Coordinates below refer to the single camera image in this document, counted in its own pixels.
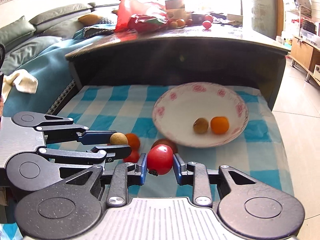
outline checkered tablecloth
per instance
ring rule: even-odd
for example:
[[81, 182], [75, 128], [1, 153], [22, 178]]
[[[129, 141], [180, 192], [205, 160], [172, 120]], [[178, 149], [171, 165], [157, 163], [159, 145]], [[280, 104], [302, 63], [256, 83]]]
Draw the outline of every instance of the checkered tablecloth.
[[[140, 152], [148, 153], [152, 144], [162, 135], [153, 125], [151, 112], [156, 100], [171, 87], [163, 86], [86, 86], [59, 113], [72, 117], [76, 123], [91, 130], [116, 130], [135, 133], [141, 141]], [[267, 102], [257, 89], [229, 87], [236, 91], [249, 108], [249, 122], [244, 132], [232, 142], [208, 149], [178, 146], [185, 162], [203, 163], [209, 169], [229, 165], [259, 179], [275, 188], [293, 195], [284, 145], [276, 120]], [[77, 142], [49, 145], [50, 148], [85, 151], [93, 146]], [[120, 161], [106, 164], [113, 169]], [[174, 172], [155, 177], [147, 174], [145, 185], [129, 187], [131, 196], [173, 197], [192, 195], [189, 185], [177, 185]], [[212, 185], [214, 200], [219, 200], [215, 185]], [[13, 225], [4, 225], [1, 240], [19, 240], [18, 230]]]

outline white plate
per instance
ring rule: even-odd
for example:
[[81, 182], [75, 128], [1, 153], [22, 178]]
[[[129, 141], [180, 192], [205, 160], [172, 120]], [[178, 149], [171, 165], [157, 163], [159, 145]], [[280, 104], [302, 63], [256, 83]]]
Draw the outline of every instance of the white plate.
[[[205, 134], [196, 134], [193, 123], [200, 117], [210, 120], [226, 116], [230, 128], [216, 135], [209, 127]], [[218, 84], [194, 82], [165, 92], [152, 109], [152, 120], [158, 131], [177, 144], [209, 148], [226, 144], [237, 138], [247, 126], [249, 111], [234, 91]]]

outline yellow pillow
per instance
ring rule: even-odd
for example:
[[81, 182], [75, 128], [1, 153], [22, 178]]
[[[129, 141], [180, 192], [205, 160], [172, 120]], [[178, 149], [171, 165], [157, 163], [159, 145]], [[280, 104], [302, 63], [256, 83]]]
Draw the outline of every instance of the yellow pillow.
[[84, 26], [91, 26], [98, 24], [104, 19], [103, 16], [97, 15], [94, 12], [83, 15], [78, 18], [78, 21], [81, 22]]

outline tile floor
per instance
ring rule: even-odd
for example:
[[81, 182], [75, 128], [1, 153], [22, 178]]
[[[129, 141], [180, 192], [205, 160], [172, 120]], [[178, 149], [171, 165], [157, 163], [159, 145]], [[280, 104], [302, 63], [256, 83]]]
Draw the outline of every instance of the tile floor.
[[299, 240], [320, 240], [320, 86], [287, 60], [273, 108], [288, 157], [295, 196], [306, 219]]

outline cabinet leg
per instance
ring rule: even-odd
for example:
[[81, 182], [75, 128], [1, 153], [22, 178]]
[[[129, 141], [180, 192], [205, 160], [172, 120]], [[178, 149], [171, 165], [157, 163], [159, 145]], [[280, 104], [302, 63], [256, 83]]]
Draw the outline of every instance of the cabinet leg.
[[305, 79], [305, 82], [307, 82], [307, 83], [310, 84], [310, 78], [311, 78], [311, 76], [310, 76], [310, 74], [308, 73], [308, 74], [307, 74], [307, 78]]
[[291, 67], [295, 67], [295, 63], [296, 63], [296, 62], [295, 62], [294, 60], [292, 60], [292, 61], [291, 61]]

